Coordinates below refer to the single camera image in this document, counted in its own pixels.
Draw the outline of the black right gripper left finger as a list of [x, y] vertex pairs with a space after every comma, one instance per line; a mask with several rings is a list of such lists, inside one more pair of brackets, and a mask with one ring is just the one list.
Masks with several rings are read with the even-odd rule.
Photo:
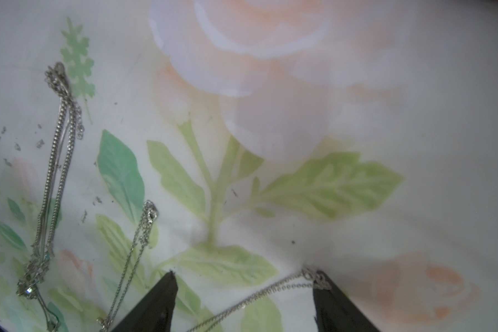
[[166, 273], [135, 307], [109, 331], [170, 332], [178, 284], [173, 271]]

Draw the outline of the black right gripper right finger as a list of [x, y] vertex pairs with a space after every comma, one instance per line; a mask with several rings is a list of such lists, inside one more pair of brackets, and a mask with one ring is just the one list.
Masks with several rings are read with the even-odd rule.
[[319, 332], [380, 331], [323, 271], [315, 273], [313, 301]]

